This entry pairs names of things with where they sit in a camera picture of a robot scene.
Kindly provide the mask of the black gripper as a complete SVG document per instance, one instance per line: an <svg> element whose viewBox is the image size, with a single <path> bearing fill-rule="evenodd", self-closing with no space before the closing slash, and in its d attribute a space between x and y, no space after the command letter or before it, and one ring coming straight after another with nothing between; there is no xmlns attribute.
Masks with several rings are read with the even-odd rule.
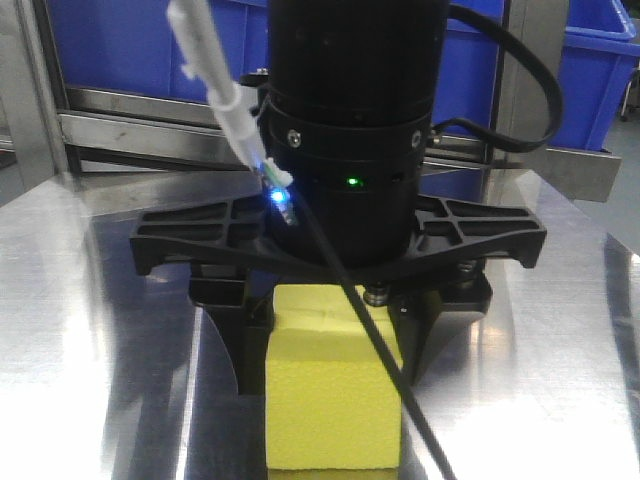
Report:
<svg viewBox="0 0 640 480"><path fill-rule="evenodd" d="M351 280L390 312L404 375L416 382L435 355L441 314L487 311L487 260L534 267L546 230L523 207L413 193L407 199L402 210L399 195L370 200L357 190L332 192L313 212ZM261 275L297 286L335 282L307 222L287 225L264 193L144 213L130 246L142 276L164 264L190 265L190 298L212 317L243 395L265 390L275 299L255 294Z"/></svg>

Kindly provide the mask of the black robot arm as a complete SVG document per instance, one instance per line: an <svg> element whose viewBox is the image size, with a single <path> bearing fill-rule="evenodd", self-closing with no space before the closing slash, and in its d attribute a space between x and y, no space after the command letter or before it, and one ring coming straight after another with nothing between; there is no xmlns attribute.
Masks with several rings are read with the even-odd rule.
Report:
<svg viewBox="0 0 640 480"><path fill-rule="evenodd" d="M457 19L509 52L541 86L561 122L557 80L500 25L447 1L272 1L269 73L257 124L267 152L293 177L287 190L141 216L131 239L136 271L191 266L189 294L214 321L238 390L262 394L275 340L276 295L250 292L257 272L318 297L338 285L332 249L364 302L391 317L404 372L419 378L436 346L485 314L492 256L526 268L546 232L524 208L423 196L425 151L445 26Z"/></svg>

